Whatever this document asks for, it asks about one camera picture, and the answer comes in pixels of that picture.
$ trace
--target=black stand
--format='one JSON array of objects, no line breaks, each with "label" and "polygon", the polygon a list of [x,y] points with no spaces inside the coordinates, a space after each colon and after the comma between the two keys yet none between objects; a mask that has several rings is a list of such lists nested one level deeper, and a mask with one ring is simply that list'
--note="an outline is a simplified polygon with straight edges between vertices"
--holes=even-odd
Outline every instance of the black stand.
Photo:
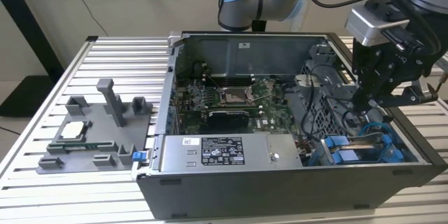
[{"label": "black stand", "polygon": [[252,31],[265,31],[268,22],[265,20],[253,20],[252,21]]},{"label": "black stand", "polygon": [[27,76],[0,105],[0,116],[29,117],[36,113],[55,83],[63,75],[64,68],[25,0],[1,0],[1,3],[48,73],[48,76]]}]

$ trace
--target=barcode sticker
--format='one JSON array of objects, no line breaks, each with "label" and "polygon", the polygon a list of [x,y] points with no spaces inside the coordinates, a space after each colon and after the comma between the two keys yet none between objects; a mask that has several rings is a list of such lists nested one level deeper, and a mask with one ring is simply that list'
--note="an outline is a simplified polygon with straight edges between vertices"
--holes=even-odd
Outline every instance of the barcode sticker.
[{"label": "barcode sticker", "polygon": [[184,137],[183,145],[199,145],[200,138]]},{"label": "barcode sticker", "polygon": [[251,43],[239,43],[239,48],[240,49],[251,48]]}]

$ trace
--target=power supply label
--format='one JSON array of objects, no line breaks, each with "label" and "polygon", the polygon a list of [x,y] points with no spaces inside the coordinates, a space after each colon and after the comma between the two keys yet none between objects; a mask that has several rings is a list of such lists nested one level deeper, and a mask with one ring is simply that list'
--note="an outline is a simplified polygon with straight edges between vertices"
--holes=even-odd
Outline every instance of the power supply label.
[{"label": "power supply label", "polygon": [[244,165],[244,150],[240,137],[203,137],[203,165]]}]

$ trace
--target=green circuit board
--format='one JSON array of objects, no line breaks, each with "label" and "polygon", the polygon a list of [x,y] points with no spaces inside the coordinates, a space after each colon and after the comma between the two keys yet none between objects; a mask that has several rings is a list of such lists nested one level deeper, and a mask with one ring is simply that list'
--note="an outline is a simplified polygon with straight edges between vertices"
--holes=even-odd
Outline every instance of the green circuit board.
[{"label": "green circuit board", "polygon": [[245,129],[237,133],[271,132],[299,136],[295,119],[284,99],[281,85],[269,78],[256,78],[247,87],[205,87],[192,83],[177,89],[181,134],[203,134],[207,115],[212,111],[249,115]]}]

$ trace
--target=aluminum extrusion table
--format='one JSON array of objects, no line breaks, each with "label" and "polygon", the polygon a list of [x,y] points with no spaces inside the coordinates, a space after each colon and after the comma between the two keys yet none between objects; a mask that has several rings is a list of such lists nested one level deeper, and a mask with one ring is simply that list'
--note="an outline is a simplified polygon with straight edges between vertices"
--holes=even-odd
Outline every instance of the aluminum extrusion table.
[{"label": "aluminum extrusion table", "polygon": [[[344,37],[343,40],[351,48],[352,39]],[[100,37],[97,41],[85,42],[0,164],[0,223],[163,223],[153,219],[131,171],[37,175],[35,168],[65,117],[64,104],[69,96],[84,95],[89,103],[104,102],[95,87],[99,78],[113,78],[113,90],[124,102],[131,102],[135,96],[144,96],[153,103],[147,139],[147,146],[152,146],[167,47],[167,38]],[[448,161],[447,104],[439,100],[401,110]],[[448,172],[425,186],[400,191],[375,211],[201,220],[193,223],[316,222],[448,223]]]}]

